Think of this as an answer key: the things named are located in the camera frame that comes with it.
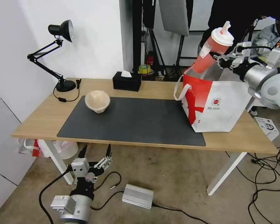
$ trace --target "gray jacket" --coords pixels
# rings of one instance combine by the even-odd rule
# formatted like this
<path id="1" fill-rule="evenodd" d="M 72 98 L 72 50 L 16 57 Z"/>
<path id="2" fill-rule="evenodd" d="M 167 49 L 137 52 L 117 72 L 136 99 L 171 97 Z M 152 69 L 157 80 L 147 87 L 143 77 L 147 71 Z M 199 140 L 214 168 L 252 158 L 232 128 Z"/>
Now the gray jacket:
<path id="1" fill-rule="evenodd" d="M 261 30 L 252 41 L 252 46 L 268 46 L 272 48 L 279 40 L 280 32 L 277 30 L 277 26 L 275 23 Z M 258 48 L 251 50 L 251 55 L 266 56 L 269 53 L 270 50 L 266 48 Z"/>

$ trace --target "desk lamp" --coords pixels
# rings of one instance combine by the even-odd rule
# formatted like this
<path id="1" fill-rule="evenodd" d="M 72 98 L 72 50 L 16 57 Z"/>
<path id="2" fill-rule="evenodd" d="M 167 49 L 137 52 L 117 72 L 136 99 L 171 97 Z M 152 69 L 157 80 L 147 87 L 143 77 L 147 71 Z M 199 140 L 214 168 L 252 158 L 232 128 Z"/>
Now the desk lamp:
<path id="1" fill-rule="evenodd" d="M 62 36 L 64 39 L 66 39 L 70 42 L 73 41 L 73 39 L 74 39 L 74 28 L 72 26 L 72 21 L 66 20 L 60 26 L 59 25 L 49 25 L 48 30 L 49 30 L 50 34 L 54 35 L 56 40 L 53 41 L 52 43 L 50 43 L 49 45 L 43 47 L 42 49 L 40 49 L 40 50 L 38 50 L 38 51 L 36 51 L 32 54 L 29 54 L 27 56 L 27 58 L 28 58 L 29 61 L 38 65 L 43 70 L 47 71 L 48 73 L 50 73 L 52 76 L 54 76 L 55 78 L 57 78 L 59 80 L 59 82 L 56 85 L 56 90 L 57 91 L 59 91 L 59 92 L 71 91 L 76 87 L 75 82 L 73 82 L 71 80 L 65 80 L 63 78 L 63 75 L 60 75 L 60 74 L 54 72 L 53 70 L 47 68 L 46 66 L 44 66 L 43 64 L 41 64 L 37 60 L 62 46 L 63 40 L 60 38 L 60 36 Z M 48 48 L 48 47 L 50 47 L 54 44 L 57 44 L 58 46 L 56 46 L 55 48 L 53 48 L 49 51 L 42 52 L 44 49 L 46 49 L 46 48 Z"/>

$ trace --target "lamp base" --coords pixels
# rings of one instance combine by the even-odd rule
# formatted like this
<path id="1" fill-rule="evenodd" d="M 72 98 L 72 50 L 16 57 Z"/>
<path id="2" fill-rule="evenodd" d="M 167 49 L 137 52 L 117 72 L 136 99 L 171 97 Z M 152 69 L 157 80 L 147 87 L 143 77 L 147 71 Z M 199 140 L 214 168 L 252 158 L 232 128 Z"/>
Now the lamp base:
<path id="1" fill-rule="evenodd" d="M 59 82 L 56 85 L 56 90 L 58 92 L 68 92 L 76 88 L 76 84 L 72 80 L 65 80 L 64 82 Z"/>

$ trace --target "logo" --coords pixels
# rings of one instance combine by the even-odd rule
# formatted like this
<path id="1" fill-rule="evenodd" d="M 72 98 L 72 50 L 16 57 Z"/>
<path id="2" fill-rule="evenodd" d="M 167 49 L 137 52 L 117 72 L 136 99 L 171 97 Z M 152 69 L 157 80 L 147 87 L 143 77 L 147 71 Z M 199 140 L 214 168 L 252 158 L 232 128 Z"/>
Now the logo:
<path id="1" fill-rule="evenodd" d="M 221 99 L 219 99 L 219 98 L 214 98 L 214 99 L 212 100 L 212 105 L 213 105 L 213 106 L 219 106 L 219 105 L 220 105 L 220 101 L 221 101 Z"/>

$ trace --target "white box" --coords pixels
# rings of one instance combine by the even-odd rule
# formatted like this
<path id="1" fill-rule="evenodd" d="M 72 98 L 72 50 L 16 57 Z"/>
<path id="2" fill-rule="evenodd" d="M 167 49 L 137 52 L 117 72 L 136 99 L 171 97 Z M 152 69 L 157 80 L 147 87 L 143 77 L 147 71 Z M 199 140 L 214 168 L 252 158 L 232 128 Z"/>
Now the white box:
<path id="1" fill-rule="evenodd" d="M 256 120 L 260 128 L 264 131 L 269 140 L 273 141 L 279 135 L 279 131 L 277 130 L 274 122 L 271 119 L 259 117 L 255 117 L 254 119 Z"/>

